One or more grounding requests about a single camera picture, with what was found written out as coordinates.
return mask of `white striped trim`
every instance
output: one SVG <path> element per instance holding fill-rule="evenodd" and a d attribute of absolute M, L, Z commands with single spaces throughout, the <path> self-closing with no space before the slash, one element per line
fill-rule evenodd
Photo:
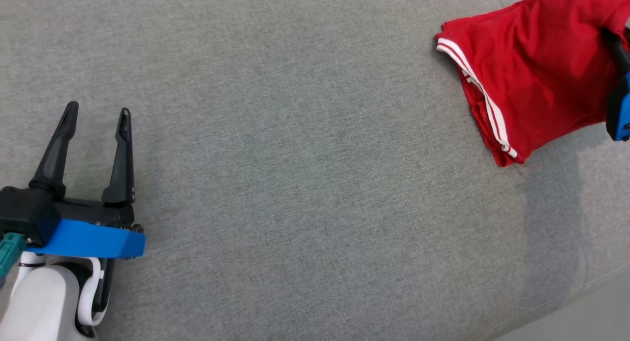
<path fill-rule="evenodd" d="M 453 58 L 453 61 L 461 68 L 464 76 L 468 77 L 468 81 L 475 84 L 483 93 L 486 99 L 486 112 L 488 112 L 488 119 L 490 119 L 490 126 L 492 127 L 492 133 L 495 135 L 495 139 L 501 144 L 501 149 L 508 153 L 510 157 L 517 157 L 517 151 L 514 150 L 508 142 L 508 132 L 505 127 L 504 116 L 501 113 L 501 109 L 492 101 L 490 96 L 488 96 L 479 78 L 475 75 L 473 68 L 468 63 L 464 52 L 459 48 L 457 43 L 447 40 L 446 38 L 439 38 L 437 43 L 437 50 Z"/>

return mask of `teal connector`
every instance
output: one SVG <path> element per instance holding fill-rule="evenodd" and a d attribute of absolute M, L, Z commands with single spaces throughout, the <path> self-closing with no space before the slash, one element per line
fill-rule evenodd
<path fill-rule="evenodd" d="M 22 234 L 7 233 L 0 243 L 0 283 L 4 284 L 6 275 L 11 271 L 11 267 L 20 259 L 20 255 L 27 248 Z"/>

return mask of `red cloth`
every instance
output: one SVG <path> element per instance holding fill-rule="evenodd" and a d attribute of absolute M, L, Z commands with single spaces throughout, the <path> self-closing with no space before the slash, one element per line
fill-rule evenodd
<path fill-rule="evenodd" d="M 605 121 L 621 77 L 601 30 L 620 36 L 630 0 L 523 0 L 449 21 L 438 50 L 457 63 L 479 130 L 499 166 Z"/>

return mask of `folded red garment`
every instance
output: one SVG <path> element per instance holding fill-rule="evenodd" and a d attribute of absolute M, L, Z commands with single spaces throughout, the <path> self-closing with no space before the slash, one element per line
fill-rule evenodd
<path fill-rule="evenodd" d="M 621 36 L 628 18 L 630 0 L 523 0 L 443 25 L 437 49 L 457 63 L 499 166 L 605 121 L 621 76 L 601 32 Z"/>

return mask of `gray fabric surface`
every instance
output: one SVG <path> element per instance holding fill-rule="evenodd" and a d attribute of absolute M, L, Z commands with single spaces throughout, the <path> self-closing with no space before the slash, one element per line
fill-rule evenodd
<path fill-rule="evenodd" d="M 0 184 L 76 100 L 67 195 L 99 198 L 131 109 L 148 246 L 104 341 L 492 339 L 630 269 L 630 146 L 498 168 L 434 50 L 515 1 L 3 0 Z"/>

